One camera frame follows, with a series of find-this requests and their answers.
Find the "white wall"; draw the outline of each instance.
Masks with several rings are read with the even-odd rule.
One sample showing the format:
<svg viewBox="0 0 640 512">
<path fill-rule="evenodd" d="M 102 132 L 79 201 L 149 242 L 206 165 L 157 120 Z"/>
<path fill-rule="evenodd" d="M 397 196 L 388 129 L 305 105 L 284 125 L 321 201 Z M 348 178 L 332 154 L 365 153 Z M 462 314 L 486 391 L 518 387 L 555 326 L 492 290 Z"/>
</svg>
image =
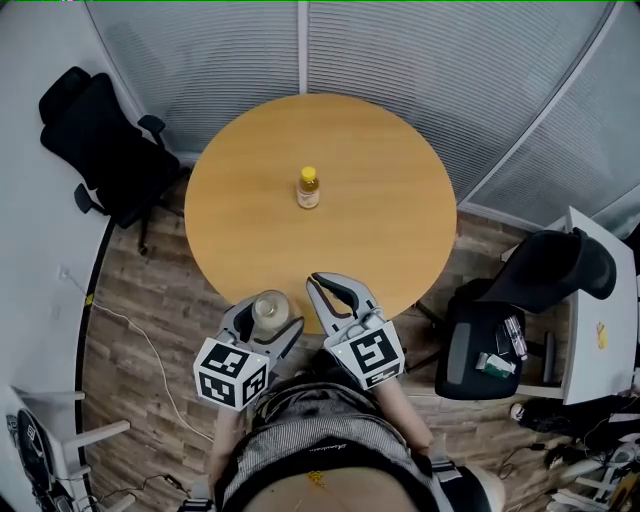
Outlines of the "white wall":
<svg viewBox="0 0 640 512">
<path fill-rule="evenodd" d="M 107 221 L 77 209 L 80 175 L 40 144 L 38 113 L 40 97 L 74 65 L 108 72 L 121 106 L 137 117 L 85 5 L 0 10 L 0 396 L 9 384 L 31 391 L 75 385 L 83 301 L 58 280 L 58 269 L 69 268 L 86 286 Z M 75 432 L 71 410 L 54 420 Z M 36 510 L 17 453 L 0 431 L 0 494 L 16 511 Z"/>
</svg>

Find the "bottle cap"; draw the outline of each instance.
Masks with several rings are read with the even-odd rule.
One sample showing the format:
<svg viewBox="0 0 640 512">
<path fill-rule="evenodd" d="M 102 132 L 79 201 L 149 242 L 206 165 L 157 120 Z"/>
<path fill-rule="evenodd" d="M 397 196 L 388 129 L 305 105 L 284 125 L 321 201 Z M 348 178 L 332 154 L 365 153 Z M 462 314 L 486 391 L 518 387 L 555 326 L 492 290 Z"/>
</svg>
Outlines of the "bottle cap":
<svg viewBox="0 0 640 512">
<path fill-rule="evenodd" d="M 316 169 L 315 167 L 303 167 L 302 171 L 300 171 L 300 174 L 302 175 L 302 179 L 304 181 L 313 181 L 316 179 Z"/>
</svg>

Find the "juice bottle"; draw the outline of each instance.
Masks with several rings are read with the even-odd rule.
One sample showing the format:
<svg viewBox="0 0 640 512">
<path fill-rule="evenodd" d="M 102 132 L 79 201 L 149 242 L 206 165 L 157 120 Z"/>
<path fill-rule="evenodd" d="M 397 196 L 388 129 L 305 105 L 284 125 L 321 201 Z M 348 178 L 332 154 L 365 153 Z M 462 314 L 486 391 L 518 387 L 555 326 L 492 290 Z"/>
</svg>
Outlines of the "juice bottle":
<svg viewBox="0 0 640 512">
<path fill-rule="evenodd" d="M 302 208 L 310 209 L 320 202 L 320 182 L 314 167 L 303 167 L 296 184 L 298 204 Z"/>
</svg>

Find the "chair armrest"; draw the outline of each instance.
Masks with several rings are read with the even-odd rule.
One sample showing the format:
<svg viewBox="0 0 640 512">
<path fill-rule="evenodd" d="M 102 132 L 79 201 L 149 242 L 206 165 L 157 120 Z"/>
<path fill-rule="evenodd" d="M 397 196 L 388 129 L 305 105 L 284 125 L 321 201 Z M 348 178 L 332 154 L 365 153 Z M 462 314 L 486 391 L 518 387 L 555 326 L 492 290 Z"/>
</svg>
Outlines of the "chair armrest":
<svg viewBox="0 0 640 512">
<path fill-rule="evenodd" d="M 160 133 L 164 130 L 166 125 L 162 119 L 147 114 L 140 118 L 138 126 L 147 130 L 153 136 L 153 140 L 156 141 L 156 144 L 164 149 L 164 142 L 162 142 L 162 139 L 160 138 Z"/>
<path fill-rule="evenodd" d="M 89 192 L 87 192 L 87 189 L 82 183 L 76 187 L 76 190 L 73 192 L 73 197 L 76 200 L 76 205 L 78 205 L 78 208 L 80 208 L 82 213 L 87 213 L 91 208 L 93 208 L 102 215 L 108 215 L 102 206 L 91 199 Z"/>
</svg>

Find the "strap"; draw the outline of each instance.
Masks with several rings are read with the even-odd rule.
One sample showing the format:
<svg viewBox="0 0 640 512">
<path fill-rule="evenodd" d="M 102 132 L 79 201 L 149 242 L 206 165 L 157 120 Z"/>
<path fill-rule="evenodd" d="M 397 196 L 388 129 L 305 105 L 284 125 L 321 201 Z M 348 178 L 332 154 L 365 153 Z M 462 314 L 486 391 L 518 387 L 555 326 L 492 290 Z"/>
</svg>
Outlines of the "strap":
<svg viewBox="0 0 640 512">
<path fill-rule="evenodd" d="M 441 484 L 462 476 L 458 471 L 458 468 L 456 468 L 456 465 L 450 460 L 432 460 L 431 468 L 433 475 Z"/>
<path fill-rule="evenodd" d="M 216 512 L 216 506 L 211 500 L 188 499 L 182 502 L 178 512 Z"/>
</svg>

